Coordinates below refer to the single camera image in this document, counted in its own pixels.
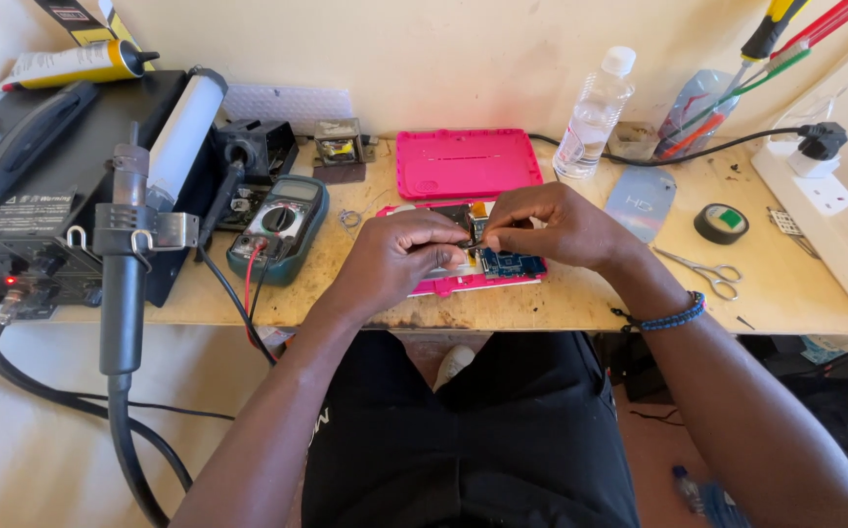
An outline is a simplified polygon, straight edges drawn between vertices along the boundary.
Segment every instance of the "bubble wrap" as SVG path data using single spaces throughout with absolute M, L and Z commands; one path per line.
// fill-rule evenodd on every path
M 293 133 L 313 135 L 318 119 L 352 117 L 348 90 L 229 85 L 222 108 L 231 120 L 289 121 Z

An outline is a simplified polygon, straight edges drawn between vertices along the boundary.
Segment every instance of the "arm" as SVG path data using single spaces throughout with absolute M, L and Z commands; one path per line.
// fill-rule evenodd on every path
M 428 271 L 463 263 L 466 254 L 453 243 L 468 237 L 426 210 L 366 222 L 336 281 L 186 494 L 172 528 L 284 526 L 326 389 L 348 345 Z
M 547 227 L 509 227 L 532 216 Z M 565 185 L 502 195 L 485 242 L 597 271 L 641 320 L 693 304 L 646 245 Z M 754 526 L 848 526 L 847 458 L 716 320 L 642 335 L 701 456 Z

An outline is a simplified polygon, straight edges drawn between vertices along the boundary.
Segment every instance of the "blue circuit board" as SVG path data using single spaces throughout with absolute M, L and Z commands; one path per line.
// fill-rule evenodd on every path
M 486 218 L 477 218 L 473 221 L 474 240 L 482 239 L 483 227 L 487 220 Z M 487 279 L 534 277 L 538 273 L 547 271 L 544 262 L 539 257 L 529 257 L 518 253 L 495 253 L 488 248 L 477 250 L 477 254 L 482 260 Z

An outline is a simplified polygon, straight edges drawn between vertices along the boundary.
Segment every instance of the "hand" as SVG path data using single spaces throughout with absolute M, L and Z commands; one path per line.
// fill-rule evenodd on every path
M 547 227 L 522 228 L 532 217 L 547 222 Z M 502 193 L 492 207 L 483 242 L 492 251 L 550 258 L 597 272 L 608 269 L 626 248 L 641 245 L 625 227 L 560 182 Z
M 453 270 L 466 262 L 466 252 L 454 244 L 469 237 L 465 229 L 432 210 L 371 218 L 317 304 L 333 304 L 365 323 L 403 301 L 430 270 Z

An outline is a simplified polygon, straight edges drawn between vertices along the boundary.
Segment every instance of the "white sneaker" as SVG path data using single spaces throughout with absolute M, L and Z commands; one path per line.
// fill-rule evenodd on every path
M 456 345 L 443 358 L 440 370 L 437 372 L 437 381 L 433 384 L 434 392 L 441 388 L 447 381 L 452 379 L 459 371 L 473 362 L 477 356 L 473 349 L 466 345 Z

